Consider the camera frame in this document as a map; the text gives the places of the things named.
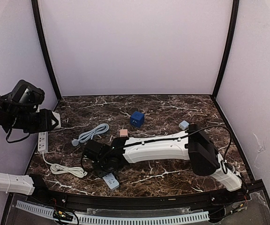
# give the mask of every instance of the small block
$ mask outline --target small block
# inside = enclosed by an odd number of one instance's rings
[[[144,123],[144,114],[135,111],[130,117],[130,124],[134,127],[140,128],[143,123]]]
[[[120,137],[128,137],[128,130],[127,129],[121,129],[120,130]]]
[[[182,130],[186,130],[189,126],[189,123],[185,120],[183,120],[180,124],[179,124],[179,127],[182,129]]]

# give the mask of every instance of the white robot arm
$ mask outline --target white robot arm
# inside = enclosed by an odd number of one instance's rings
[[[162,137],[150,137],[150,138],[129,138],[126,141],[126,145],[137,143],[137,142],[146,142],[147,140],[155,140],[155,139],[167,139],[172,137],[182,137],[184,136],[184,131],[168,135]],[[137,163],[140,161],[146,160],[158,160],[158,159],[184,159],[190,160],[188,154],[188,137],[174,141],[161,141],[161,142],[152,142],[148,144],[142,144],[132,147],[125,148],[125,153],[123,154],[124,158],[129,163]],[[223,161],[223,157],[220,153],[217,154],[217,160],[220,165],[225,166],[225,164],[221,163]],[[220,166],[213,174],[210,176],[215,178],[217,181],[221,182],[228,191],[235,191],[241,188],[242,181],[239,178],[240,174],[237,172],[234,167],[232,170],[227,170],[225,174],[222,170],[222,166]]]
[[[34,190],[34,180],[30,176],[0,173],[0,191],[31,195]]]
[[[94,161],[98,176],[102,177],[124,165],[146,160],[190,160],[193,172],[212,176],[228,191],[242,188],[241,175],[218,152],[213,141],[199,127],[189,125],[188,132],[149,138],[115,138],[111,146],[89,140],[84,155]]]

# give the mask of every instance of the marble table surface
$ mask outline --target marble table surface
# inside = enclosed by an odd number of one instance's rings
[[[49,152],[45,158],[50,163],[80,166],[84,145],[73,147],[71,140],[101,123],[108,123],[109,132],[95,140],[110,144],[119,136],[120,129],[128,129],[129,136],[154,137],[177,133],[183,120],[200,127],[224,125],[211,98],[207,95],[135,95],[135,96],[82,96],[64,97],[56,110],[61,115],[62,128],[49,132]],[[130,125],[134,111],[145,114],[141,128]],[[206,130],[223,154],[228,144],[228,133],[219,127]],[[249,182],[245,165],[237,147],[232,144],[227,160],[242,172]],[[151,197],[185,195],[222,189],[224,186],[212,177],[193,173],[189,161],[179,159],[145,161],[125,166],[116,173],[120,187],[111,191],[91,172],[91,161],[83,160],[88,175],[79,179],[71,174],[53,175],[42,156],[37,152],[31,159],[27,174],[41,174],[50,190],[95,196]]]

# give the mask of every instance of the white wall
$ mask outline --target white wall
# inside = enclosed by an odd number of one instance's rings
[[[10,92],[20,79],[45,91],[43,107],[57,102],[37,37],[30,0],[0,0],[0,94]],[[16,132],[13,139],[22,137]],[[36,144],[36,135],[7,144],[0,128],[0,172],[23,174]],[[0,221],[7,195],[0,193]]]
[[[232,0],[41,0],[62,95],[211,94]]]
[[[240,1],[218,102],[270,196],[270,1]]]

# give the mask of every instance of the power strip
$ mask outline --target power strip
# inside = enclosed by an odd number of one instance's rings
[[[119,182],[116,180],[115,176],[112,173],[104,176],[103,180],[112,191],[120,186]]]
[[[40,154],[45,154],[48,152],[48,133],[40,132],[38,134],[38,152]]]

